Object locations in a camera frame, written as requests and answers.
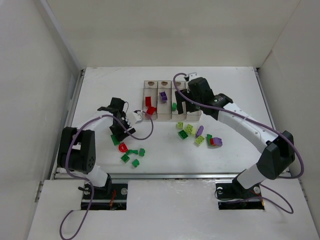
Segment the red arch lego brick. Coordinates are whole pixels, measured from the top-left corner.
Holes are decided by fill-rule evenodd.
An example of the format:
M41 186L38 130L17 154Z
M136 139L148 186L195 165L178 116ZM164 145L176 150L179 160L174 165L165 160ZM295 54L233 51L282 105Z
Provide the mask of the red arch lego brick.
M129 149L128 149L127 145L124 142L122 142L122 143L119 144L118 150L121 153L126 153Z

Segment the green arch lego piece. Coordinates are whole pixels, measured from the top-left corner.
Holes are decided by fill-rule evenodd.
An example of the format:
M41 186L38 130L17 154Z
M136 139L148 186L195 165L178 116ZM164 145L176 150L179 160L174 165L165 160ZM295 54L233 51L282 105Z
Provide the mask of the green arch lego piece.
M126 155L130 155L130 154L138 155L139 151L138 150L129 149L125 154Z

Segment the green square lego plate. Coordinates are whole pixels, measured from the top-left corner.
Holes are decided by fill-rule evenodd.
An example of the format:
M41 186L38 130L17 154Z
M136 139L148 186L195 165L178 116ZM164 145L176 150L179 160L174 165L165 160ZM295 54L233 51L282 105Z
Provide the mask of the green square lego plate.
M130 157L127 154L124 154L121 158L120 158L124 163L127 163L130 160Z

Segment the green small lego brick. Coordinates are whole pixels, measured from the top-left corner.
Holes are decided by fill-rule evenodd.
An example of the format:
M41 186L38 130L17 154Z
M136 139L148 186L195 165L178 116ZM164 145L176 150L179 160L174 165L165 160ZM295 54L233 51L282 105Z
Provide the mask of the green small lego brick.
M146 150L144 148L140 148L139 152L138 152L138 155L140 157L144 157L145 156L145 153L146 153Z

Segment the red large lego brick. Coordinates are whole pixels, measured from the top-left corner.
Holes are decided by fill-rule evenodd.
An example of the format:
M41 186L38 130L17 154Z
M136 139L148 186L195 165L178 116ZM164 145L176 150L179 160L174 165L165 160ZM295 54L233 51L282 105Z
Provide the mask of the red large lego brick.
M156 112L156 110L157 110L156 107L154 107L154 106L149 106L149 107L147 108L146 113L147 113L148 115L152 116L152 115Z

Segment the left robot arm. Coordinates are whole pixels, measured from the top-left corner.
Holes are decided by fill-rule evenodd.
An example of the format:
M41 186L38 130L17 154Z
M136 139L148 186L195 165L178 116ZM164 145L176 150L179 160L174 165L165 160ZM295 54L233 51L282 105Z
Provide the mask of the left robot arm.
M108 106L101 106L85 127L65 127L62 130L57 166L69 170L75 176L90 180L95 190L110 193L112 180L96 164L96 134L106 128L111 130L113 139L121 142L136 132L134 125L142 120L142 114L124 111L125 101L113 97Z

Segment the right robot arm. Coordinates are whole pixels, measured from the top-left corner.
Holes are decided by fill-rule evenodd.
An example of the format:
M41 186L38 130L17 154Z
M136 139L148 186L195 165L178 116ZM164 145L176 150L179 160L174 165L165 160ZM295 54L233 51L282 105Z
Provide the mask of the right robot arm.
M235 197L242 198L264 180L275 180L294 162L295 146L290 132L277 132L245 115L230 97L214 94L205 78L189 80L186 89L175 91L175 97L179 114L200 110L238 132L260 152L257 163L239 173L229 185Z

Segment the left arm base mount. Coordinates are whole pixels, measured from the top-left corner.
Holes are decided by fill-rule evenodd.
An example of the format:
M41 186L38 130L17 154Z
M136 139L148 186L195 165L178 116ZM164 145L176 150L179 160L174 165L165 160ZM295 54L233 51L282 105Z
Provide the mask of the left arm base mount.
M110 190L94 188L92 211L124 211L127 209L128 182L116 181Z

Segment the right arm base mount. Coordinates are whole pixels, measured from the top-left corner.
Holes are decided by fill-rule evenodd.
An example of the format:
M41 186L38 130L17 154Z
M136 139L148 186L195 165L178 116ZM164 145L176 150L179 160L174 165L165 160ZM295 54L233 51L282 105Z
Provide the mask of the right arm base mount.
M235 181L217 180L214 196L219 210L264 210L261 188L257 183L245 189Z

